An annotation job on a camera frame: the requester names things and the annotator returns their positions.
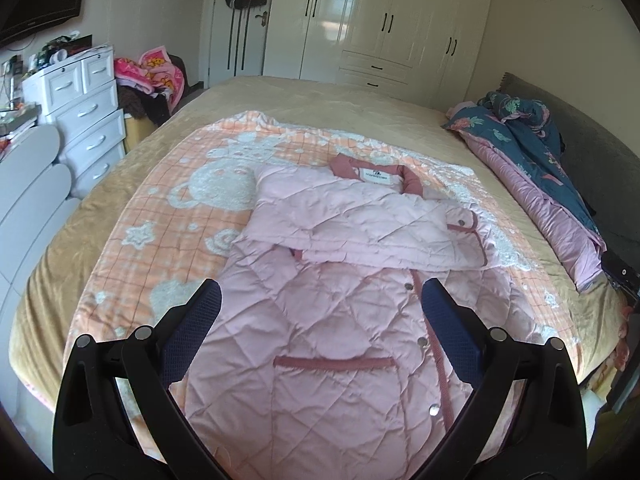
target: pile of clothes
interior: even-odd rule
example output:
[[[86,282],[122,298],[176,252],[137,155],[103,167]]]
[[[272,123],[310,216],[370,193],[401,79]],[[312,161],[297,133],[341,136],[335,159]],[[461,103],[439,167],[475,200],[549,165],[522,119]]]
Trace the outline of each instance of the pile of clothes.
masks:
[[[184,73],[164,46],[145,52],[138,62],[116,58],[114,70],[120,106],[136,119],[148,117],[156,126],[169,119],[184,93]]]

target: white cabinet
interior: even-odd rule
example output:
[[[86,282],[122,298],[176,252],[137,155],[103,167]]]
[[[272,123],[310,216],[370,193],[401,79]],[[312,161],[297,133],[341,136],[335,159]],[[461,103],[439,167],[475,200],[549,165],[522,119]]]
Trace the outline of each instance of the white cabinet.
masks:
[[[312,0],[309,7],[300,79],[332,83],[353,17],[353,0]]]
[[[82,173],[111,148],[124,156],[124,116],[118,110],[113,71],[113,48],[103,46],[81,52],[44,68],[22,82],[27,102],[39,103],[40,124],[55,124],[60,131],[60,161],[72,171],[72,195],[84,198],[90,188]],[[111,161],[109,170],[114,166]],[[97,184],[99,179],[91,180]]]
[[[490,0],[273,0],[264,74],[444,109],[472,76]]]
[[[315,0],[272,0],[263,75],[299,79]]]
[[[431,107],[446,112],[465,99],[476,67],[491,0],[460,0],[452,46],[444,57],[444,72]]]

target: curved white panel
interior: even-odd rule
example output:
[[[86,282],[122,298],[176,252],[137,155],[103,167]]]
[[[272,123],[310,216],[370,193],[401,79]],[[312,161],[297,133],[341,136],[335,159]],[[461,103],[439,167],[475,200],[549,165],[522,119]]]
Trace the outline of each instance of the curved white panel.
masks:
[[[33,269],[36,268],[45,249],[65,224],[66,219],[71,216],[71,213],[75,211],[79,205],[80,201],[77,198],[65,200],[42,228],[42,231],[40,231],[40,234],[24,257],[18,272],[15,273],[13,286],[17,292],[22,294],[27,288],[27,280],[33,272]]]
[[[10,282],[33,241],[70,190],[69,168],[64,164],[52,166],[40,174],[0,221],[0,272]]]
[[[29,185],[51,164],[60,150],[60,134],[55,126],[45,124],[23,133],[0,164],[2,186],[0,221]]]

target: headboard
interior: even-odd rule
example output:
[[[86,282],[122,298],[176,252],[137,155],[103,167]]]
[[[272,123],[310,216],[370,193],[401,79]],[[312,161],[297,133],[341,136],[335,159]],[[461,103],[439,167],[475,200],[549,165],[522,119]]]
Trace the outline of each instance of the headboard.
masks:
[[[548,106],[566,145],[562,167],[595,210],[607,247],[640,270],[640,158],[580,110],[511,73],[500,92]]]

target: drawer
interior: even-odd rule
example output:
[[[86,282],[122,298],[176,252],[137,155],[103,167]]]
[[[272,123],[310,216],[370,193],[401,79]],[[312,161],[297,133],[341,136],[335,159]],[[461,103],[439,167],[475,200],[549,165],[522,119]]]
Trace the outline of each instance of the drawer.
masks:
[[[47,112],[63,107],[82,95],[82,67],[72,63],[44,76]]]
[[[100,182],[123,158],[124,148],[122,143],[119,142],[116,146],[101,156],[101,158],[96,160],[76,179],[74,187],[71,190],[71,195],[80,199],[86,197],[96,184],[98,184],[98,182]]]
[[[113,75],[113,52],[97,54],[83,59],[82,64],[82,86],[84,93],[89,93],[114,78]]]
[[[384,79],[383,77],[375,77],[369,74],[345,70],[343,68],[338,70],[336,82],[361,86],[367,90],[371,90],[372,92],[388,95],[389,97],[395,97],[396,99],[403,99],[407,89],[407,85],[404,83],[392,81],[391,79]]]
[[[410,70],[409,67],[398,63],[380,59],[379,57],[364,56],[348,50],[342,53],[340,68],[393,79],[401,83],[407,82]]]
[[[76,100],[47,116],[62,134],[62,145],[68,145],[78,135],[118,109],[116,82],[92,90],[81,100]]]
[[[125,136],[124,114],[122,110],[116,110],[89,128],[77,142],[66,147],[60,153],[60,162],[71,169],[74,177],[78,176]]]

